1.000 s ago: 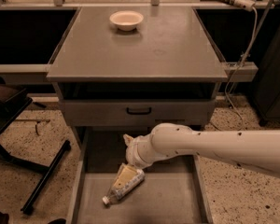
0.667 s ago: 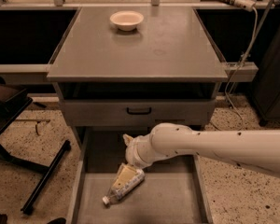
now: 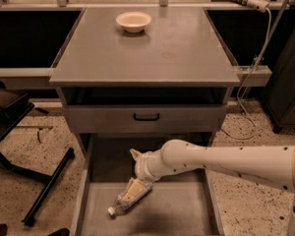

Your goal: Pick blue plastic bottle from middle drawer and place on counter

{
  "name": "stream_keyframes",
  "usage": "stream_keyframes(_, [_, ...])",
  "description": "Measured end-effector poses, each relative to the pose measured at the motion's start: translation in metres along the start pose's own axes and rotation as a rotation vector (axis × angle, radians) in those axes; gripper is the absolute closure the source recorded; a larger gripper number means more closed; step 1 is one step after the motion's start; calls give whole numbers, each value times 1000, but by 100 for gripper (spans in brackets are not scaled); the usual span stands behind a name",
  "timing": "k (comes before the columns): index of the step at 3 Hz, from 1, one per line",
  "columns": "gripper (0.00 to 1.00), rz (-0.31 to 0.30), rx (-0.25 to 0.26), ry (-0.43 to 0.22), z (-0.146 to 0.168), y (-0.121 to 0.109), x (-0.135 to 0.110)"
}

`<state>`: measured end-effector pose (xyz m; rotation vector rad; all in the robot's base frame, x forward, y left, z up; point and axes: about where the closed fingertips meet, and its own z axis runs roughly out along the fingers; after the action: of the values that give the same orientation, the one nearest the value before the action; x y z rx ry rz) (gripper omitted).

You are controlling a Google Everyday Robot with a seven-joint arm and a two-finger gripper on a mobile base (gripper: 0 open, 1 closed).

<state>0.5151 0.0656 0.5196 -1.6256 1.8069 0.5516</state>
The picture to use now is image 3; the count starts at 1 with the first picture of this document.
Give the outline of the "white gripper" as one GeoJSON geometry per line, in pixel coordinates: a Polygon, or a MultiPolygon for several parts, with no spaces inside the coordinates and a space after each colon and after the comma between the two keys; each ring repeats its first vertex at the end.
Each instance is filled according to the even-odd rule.
{"type": "Polygon", "coordinates": [[[131,178],[128,182],[122,198],[125,202],[140,199],[148,190],[145,182],[156,182],[169,174],[169,167],[165,165],[159,150],[141,153],[131,148],[130,154],[135,160],[135,174],[138,179],[131,178]]]}

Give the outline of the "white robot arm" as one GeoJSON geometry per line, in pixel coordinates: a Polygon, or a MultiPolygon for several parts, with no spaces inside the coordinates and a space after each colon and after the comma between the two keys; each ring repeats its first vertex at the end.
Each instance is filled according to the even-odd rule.
{"type": "Polygon", "coordinates": [[[148,187],[165,176],[205,168],[294,194],[286,236],[295,236],[295,146],[200,147],[170,140],[156,151],[130,150],[136,178],[130,181],[127,207],[138,201],[148,187]]]}

